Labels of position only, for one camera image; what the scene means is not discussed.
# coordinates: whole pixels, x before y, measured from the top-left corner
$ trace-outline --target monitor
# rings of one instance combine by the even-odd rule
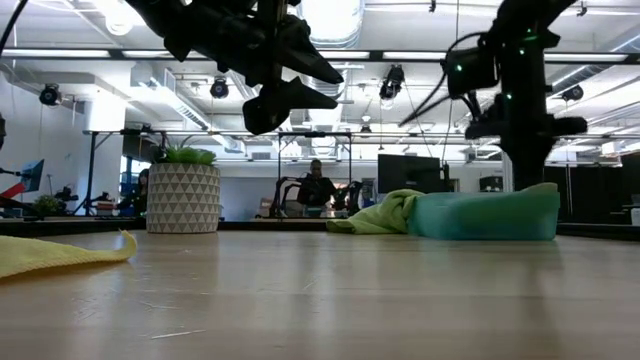
[[[425,194],[445,191],[440,178],[440,159],[408,156],[378,155],[378,193],[412,189]]]
[[[27,163],[20,171],[22,175],[21,183],[24,184],[23,192],[34,192],[40,190],[40,180],[42,179],[42,170],[44,168],[44,159]]]

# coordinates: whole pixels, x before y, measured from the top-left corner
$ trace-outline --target white wall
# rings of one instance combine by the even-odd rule
[[[87,102],[85,113],[87,114],[86,130],[95,131],[119,131],[124,128],[127,104],[122,100],[104,97]],[[106,135],[98,135],[96,143],[104,140]],[[91,197],[108,192],[111,197],[118,196],[120,186],[120,162],[122,158],[122,136],[112,135],[104,141],[95,153],[95,165],[93,168],[93,186]],[[91,136],[86,135],[83,143],[87,149],[86,161],[89,163],[89,149],[91,148]],[[86,195],[86,179],[88,168],[82,170],[84,181],[82,182],[82,196]]]
[[[3,75],[0,75],[0,112],[7,120],[8,134],[0,151],[0,167],[20,170],[27,162],[45,159],[40,191],[24,194],[23,201],[32,202],[40,194],[49,194],[48,174],[54,193],[65,185],[78,188],[79,169],[86,169],[84,154],[89,149],[83,142],[86,138],[82,135],[85,126],[82,114],[76,115],[74,123],[71,110],[42,106],[35,94],[11,85]],[[0,191],[18,181],[15,176],[0,175]]]

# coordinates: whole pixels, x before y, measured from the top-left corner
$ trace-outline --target ceiling camera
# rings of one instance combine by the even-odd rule
[[[62,95],[58,90],[58,84],[46,84],[40,92],[40,103],[47,106],[57,106],[62,103]]]
[[[382,83],[380,88],[380,99],[393,100],[396,95],[402,90],[402,83],[404,82],[404,71],[402,65],[392,65],[391,70],[387,74],[387,77]]]
[[[229,86],[227,86],[227,78],[224,76],[216,76],[211,86],[211,96],[214,99],[224,99],[229,96]]]
[[[576,85],[571,89],[563,92],[562,95],[560,96],[564,101],[569,101],[569,100],[578,101],[582,99],[582,97],[584,96],[584,90],[582,89],[582,87],[580,87],[580,85]]]

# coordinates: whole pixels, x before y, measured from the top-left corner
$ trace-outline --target desk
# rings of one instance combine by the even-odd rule
[[[633,359],[640,246],[134,232],[0,282],[3,359]],[[118,234],[51,238],[88,248]]]

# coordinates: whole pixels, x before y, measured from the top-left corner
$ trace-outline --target white geometric planter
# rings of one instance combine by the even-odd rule
[[[149,169],[147,232],[202,234],[218,229],[220,170],[191,164]]]

